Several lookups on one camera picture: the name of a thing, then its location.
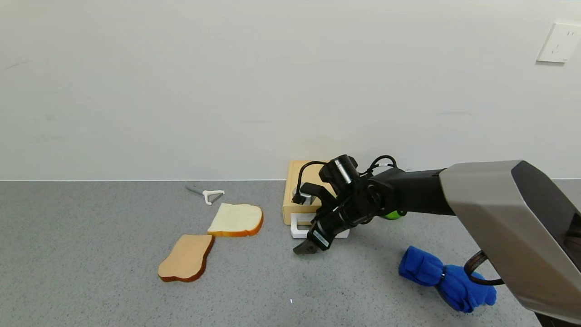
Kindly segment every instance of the label sticker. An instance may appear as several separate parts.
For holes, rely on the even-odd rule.
[[[322,244],[324,244],[326,247],[329,247],[329,242],[327,242],[327,240],[325,240],[317,230],[313,231],[313,235],[315,235],[317,240],[321,241]]]

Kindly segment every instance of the white peeler handle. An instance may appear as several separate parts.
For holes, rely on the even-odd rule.
[[[212,202],[210,202],[208,200],[208,196],[213,196],[215,194],[224,194],[224,191],[216,190],[216,191],[204,191],[204,192],[202,192],[202,195],[204,196],[204,200],[206,201],[207,205],[212,205]]]

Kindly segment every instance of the gray robot arm casing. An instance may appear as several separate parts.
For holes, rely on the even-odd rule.
[[[518,301],[581,324],[578,210],[525,161],[459,163],[440,173],[450,208]]]

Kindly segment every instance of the blue rag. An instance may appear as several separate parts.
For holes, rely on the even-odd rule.
[[[468,279],[463,267],[444,266],[433,254],[413,246],[403,255],[399,274],[420,285],[436,286],[444,300],[457,311],[472,312],[479,305],[496,302],[494,286],[476,284]],[[477,272],[472,275],[483,279]]]

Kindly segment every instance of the bread slice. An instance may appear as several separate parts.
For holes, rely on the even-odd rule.
[[[251,236],[258,233],[262,221],[262,210],[255,205],[222,203],[208,234],[217,237]]]
[[[206,258],[213,244],[212,235],[182,235],[170,255],[159,264],[157,275],[164,282],[193,282],[204,273]]]

